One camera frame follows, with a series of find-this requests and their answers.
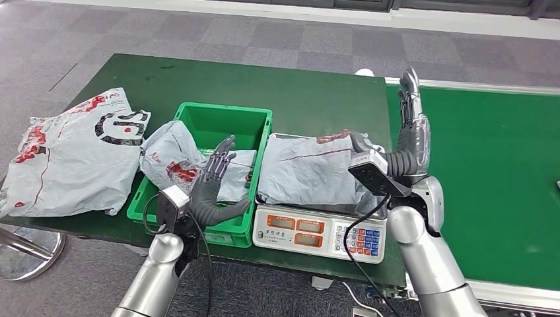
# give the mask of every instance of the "power cord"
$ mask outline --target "power cord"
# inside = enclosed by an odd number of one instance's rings
[[[373,308],[373,307],[370,307],[370,306],[367,306],[367,305],[362,304],[362,303],[356,298],[356,296],[354,296],[354,292],[352,292],[352,290],[350,289],[350,286],[348,286],[348,284],[346,284],[346,282],[342,282],[342,283],[344,284],[344,286],[346,286],[346,288],[347,288],[348,291],[350,292],[350,296],[352,296],[352,298],[354,299],[354,301],[356,302],[356,304],[360,305],[361,307],[363,307],[363,308],[365,308],[365,309],[373,310],[377,315],[379,315],[379,317],[383,317],[383,314],[381,314],[381,313],[379,312],[379,310],[377,310],[377,309],[375,309],[375,308]]]
[[[154,199],[156,199],[157,196],[158,196],[158,194],[155,194],[154,196],[150,197],[150,199],[148,199],[148,201],[146,202],[146,205],[144,205],[144,212],[142,213],[142,221],[144,222],[144,229],[146,229],[146,231],[147,231],[148,233],[150,233],[151,235],[154,235],[154,236],[155,236],[156,234],[162,234],[162,233],[164,233],[165,230],[166,230],[165,224],[161,225],[161,227],[159,227],[159,230],[157,230],[157,231],[154,231],[154,230],[152,230],[152,229],[150,229],[150,228],[148,227],[148,220],[147,220],[147,217],[148,217],[148,208],[150,207],[150,203],[151,203]]]
[[[186,209],[187,209],[187,212],[189,213],[189,216],[191,217],[191,219],[193,219],[194,224],[196,225],[196,229],[198,229],[198,232],[200,233],[200,236],[202,237],[202,241],[204,241],[204,247],[206,247],[206,255],[208,257],[208,305],[207,305],[207,308],[206,308],[206,317],[210,317],[210,310],[212,309],[212,291],[213,291],[212,257],[210,255],[210,248],[208,248],[208,241],[206,241],[206,237],[204,236],[204,232],[202,231],[202,229],[198,225],[198,222],[196,221],[196,219],[193,216],[193,214],[191,213],[191,211],[188,208],[186,208]]]
[[[366,215],[363,215],[360,219],[354,221],[352,223],[352,225],[350,225],[348,227],[348,229],[346,229],[346,231],[344,232],[344,250],[346,251],[346,254],[348,254],[348,256],[350,257],[350,260],[352,260],[352,262],[354,262],[354,264],[358,267],[358,269],[362,272],[362,274],[364,275],[364,277],[366,278],[366,280],[370,283],[371,287],[373,287],[373,289],[379,294],[379,297],[381,297],[381,299],[385,302],[385,304],[387,304],[387,306],[389,306],[389,308],[391,309],[391,311],[393,312],[393,314],[395,314],[395,316],[397,317],[401,317],[401,315],[397,312],[397,310],[393,307],[393,305],[389,302],[389,300],[387,299],[387,297],[385,297],[385,295],[383,295],[381,293],[381,291],[379,291],[379,289],[377,288],[377,286],[375,285],[375,283],[373,283],[373,281],[371,280],[371,278],[367,275],[366,271],[364,271],[364,269],[361,267],[361,265],[356,261],[356,259],[352,256],[352,254],[350,253],[350,251],[348,250],[348,243],[347,243],[347,239],[348,239],[348,233],[352,230],[352,228],[354,228],[356,225],[358,225],[359,223],[361,223],[362,221],[366,220],[367,218],[371,217],[371,215],[373,215],[376,211],[378,211],[383,205],[385,205],[385,203],[389,200],[389,198],[391,197],[390,194],[385,195],[385,197],[383,197],[383,199],[381,200],[381,202],[375,206],[375,208],[370,211],[369,213],[367,213]]]

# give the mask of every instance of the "gray plastic package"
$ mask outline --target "gray plastic package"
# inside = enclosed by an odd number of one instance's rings
[[[266,203],[357,205],[348,172],[353,151],[350,132],[326,137],[270,135],[260,173],[258,195]]]
[[[52,118],[31,118],[0,192],[0,217],[116,215],[130,193],[150,113],[113,88]]]
[[[160,190],[173,185],[189,194],[197,171],[206,165],[205,157],[181,121],[162,125],[142,144],[140,169]],[[230,162],[218,201],[240,201],[248,195],[248,184],[257,151],[231,151],[237,156]]]

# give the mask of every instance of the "robot finger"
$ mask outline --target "robot finger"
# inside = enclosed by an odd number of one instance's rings
[[[212,167],[212,164],[214,164],[215,161],[216,161],[216,153],[212,153],[208,158],[208,161],[206,162],[206,166],[204,166],[204,171],[206,173],[209,172],[210,168]]]
[[[226,158],[226,153],[220,153],[216,155],[216,159],[212,163],[212,165],[208,168],[208,175],[206,175],[206,180],[212,179],[216,176],[216,171],[222,162]]]
[[[235,156],[237,156],[236,153],[231,153],[224,161],[222,161],[222,164],[216,170],[216,178],[218,180],[221,180],[224,177],[224,174],[226,174],[227,166],[233,159],[235,159]]]
[[[233,149],[235,146],[235,135],[228,136],[224,141],[221,141],[220,144],[214,150],[214,153],[221,154],[221,153],[228,153]]]

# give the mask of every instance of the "scale keypad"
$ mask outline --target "scale keypad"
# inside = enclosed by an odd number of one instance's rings
[[[348,229],[343,225],[336,226],[336,238],[334,243],[334,251],[337,253],[343,252],[346,254],[344,249],[344,232]],[[354,227],[350,232],[348,232],[347,246],[350,253],[354,256],[364,255],[364,256],[378,256],[380,250],[380,239],[381,232],[379,230],[370,228],[360,228]]]

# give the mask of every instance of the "white wall base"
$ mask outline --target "white wall base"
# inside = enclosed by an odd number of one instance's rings
[[[530,20],[528,17],[416,9],[400,9],[389,13],[379,13],[210,0],[35,1],[169,11],[190,11],[224,15],[244,15],[249,17],[285,18],[290,20],[359,24],[382,26],[387,28],[409,28],[414,30],[560,40],[560,20],[550,18]]]

